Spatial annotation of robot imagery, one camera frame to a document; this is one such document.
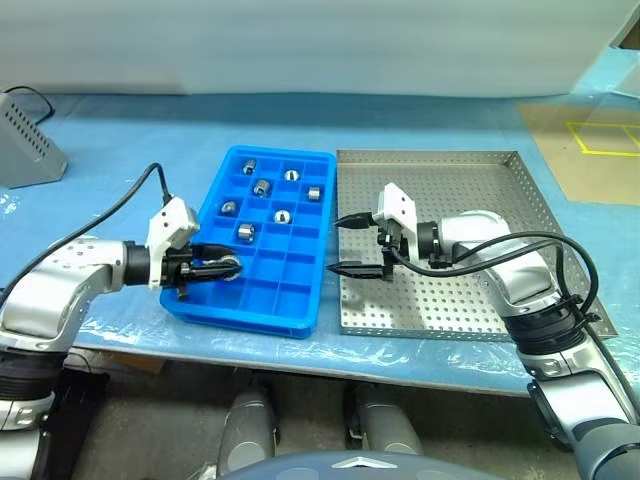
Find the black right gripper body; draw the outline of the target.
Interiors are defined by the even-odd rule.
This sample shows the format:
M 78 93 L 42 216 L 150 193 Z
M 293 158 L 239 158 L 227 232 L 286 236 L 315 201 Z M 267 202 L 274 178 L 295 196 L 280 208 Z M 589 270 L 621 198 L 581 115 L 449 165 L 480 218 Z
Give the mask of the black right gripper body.
M 378 226 L 377 241 L 382 248 L 382 256 L 385 264 L 398 264 L 391 253 L 394 248 L 404 260 L 409 260 L 408 240 L 403 234 L 404 228 L 395 220 L 381 220 Z

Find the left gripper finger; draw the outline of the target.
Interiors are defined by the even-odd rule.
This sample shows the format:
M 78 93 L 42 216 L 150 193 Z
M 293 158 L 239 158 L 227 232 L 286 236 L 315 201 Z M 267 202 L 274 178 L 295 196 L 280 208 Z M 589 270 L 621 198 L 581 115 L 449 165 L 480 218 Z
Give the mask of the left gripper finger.
M 236 264 L 190 266 L 182 271 L 184 280 L 232 280 L 239 275 L 240 266 Z
M 214 243 L 192 244 L 191 251 L 194 259 L 222 259 L 236 254 L 230 247 Z

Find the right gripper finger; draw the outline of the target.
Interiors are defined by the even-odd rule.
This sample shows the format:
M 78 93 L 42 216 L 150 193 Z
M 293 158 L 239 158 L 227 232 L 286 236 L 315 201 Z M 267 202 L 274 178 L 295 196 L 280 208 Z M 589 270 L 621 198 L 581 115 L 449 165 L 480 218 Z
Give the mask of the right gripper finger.
M 366 264 L 360 261 L 340 261 L 327 265 L 326 269 L 347 278 L 391 282 L 394 274 L 394 263 Z
M 352 230 L 368 229 L 373 226 L 373 216 L 371 212 L 353 213 L 337 219 L 334 225 Z

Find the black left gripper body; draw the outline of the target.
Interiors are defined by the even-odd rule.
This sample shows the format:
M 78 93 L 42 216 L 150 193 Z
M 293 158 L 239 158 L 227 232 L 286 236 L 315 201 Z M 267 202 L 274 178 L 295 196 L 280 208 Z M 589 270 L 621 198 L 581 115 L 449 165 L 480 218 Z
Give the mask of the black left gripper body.
M 169 248 L 163 256 L 160 285 L 165 289 L 173 289 L 179 301 L 187 299 L 189 283 L 202 280 L 198 264 L 201 253 L 200 244 L 188 243 L 180 249 Z

